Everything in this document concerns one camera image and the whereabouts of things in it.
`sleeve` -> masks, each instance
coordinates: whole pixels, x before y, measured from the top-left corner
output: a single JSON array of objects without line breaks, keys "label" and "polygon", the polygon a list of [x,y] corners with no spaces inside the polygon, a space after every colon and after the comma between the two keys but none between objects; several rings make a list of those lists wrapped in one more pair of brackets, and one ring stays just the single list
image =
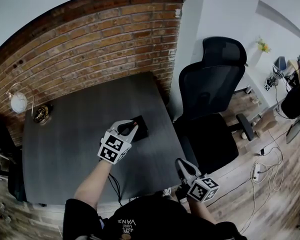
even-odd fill
[{"label": "sleeve", "polygon": [[232,222],[220,222],[215,225],[217,231],[222,235],[221,239],[234,239],[234,240],[247,240],[245,236],[242,236],[236,225]]},{"label": "sleeve", "polygon": [[80,236],[101,234],[102,227],[98,213],[89,204],[77,199],[65,203],[63,219],[63,239],[75,240]]}]

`forearm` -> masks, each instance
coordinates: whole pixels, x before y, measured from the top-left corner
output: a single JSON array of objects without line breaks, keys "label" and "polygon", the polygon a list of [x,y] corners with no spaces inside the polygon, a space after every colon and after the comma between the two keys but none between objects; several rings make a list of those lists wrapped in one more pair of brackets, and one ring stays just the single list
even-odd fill
[{"label": "forearm", "polygon": [[191,214],[203,218],[213,224],[217,224],[217,221],[203,203],[200,203],[189,196],[187,197],[187,200],[189,203]]},{"label": "forearm", "polygon": [[81,183],[74,198],[92,206],[94,209],[104,189],[112,164],[101,160],[90,175]]}]

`gray table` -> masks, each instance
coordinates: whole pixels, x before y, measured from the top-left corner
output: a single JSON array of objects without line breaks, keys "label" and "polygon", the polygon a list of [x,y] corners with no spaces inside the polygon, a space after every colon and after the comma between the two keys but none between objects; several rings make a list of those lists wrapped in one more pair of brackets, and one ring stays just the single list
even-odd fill
[{"label": "gray table", "polygon": [[[111,169],[122,199],[142,196],[180,184],[176,158],[184,153],[148,73],[98,84],[52,100],[51,119],[36,124],[28,111],[22,144],[23,176],[29,202],[63,205],[99,161],[100,138],[119,120],[142,115],[149,137]],[[117,201],[107,182],[101,203]]]}]

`black office chair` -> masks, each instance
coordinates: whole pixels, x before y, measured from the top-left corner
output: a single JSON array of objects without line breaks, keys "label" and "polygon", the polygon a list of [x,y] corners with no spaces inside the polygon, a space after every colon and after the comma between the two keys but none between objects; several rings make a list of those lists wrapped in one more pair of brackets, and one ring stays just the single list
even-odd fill
[{"label": "black office chair", "polygon": [[249,141],[254,132],[243,114],[227,126],[219,114],[227,109],[245,73],[247,54],[242,44],[227,37],[203,40],[203,59],[185,67],[179,76],[183,115],[174,123],[187,160],[210,174],[239,154],[232,132],[243,129]]},{"label": "black office chair", "polygon": [[26,202],[26,191],[22,167],[22,151],[15,146],[5,123],[0,119],[0,149],[9,158],[9,171],[2,171],[0,176],[8,176],[8,191],[18,201]]}]

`black t-shirt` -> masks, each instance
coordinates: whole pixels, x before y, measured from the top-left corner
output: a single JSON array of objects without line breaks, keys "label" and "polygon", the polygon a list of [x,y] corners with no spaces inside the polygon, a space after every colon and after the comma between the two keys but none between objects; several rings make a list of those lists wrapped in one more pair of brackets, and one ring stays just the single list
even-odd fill
[{"label": "black t-shirt", "polygon": [[176,201],[145,196],[119,208],[105,223],[90,205],[69,199],[65,204],[63,239],[81,236],[102,240],[246,240],[231,222],[216,225],[196,217]]}]

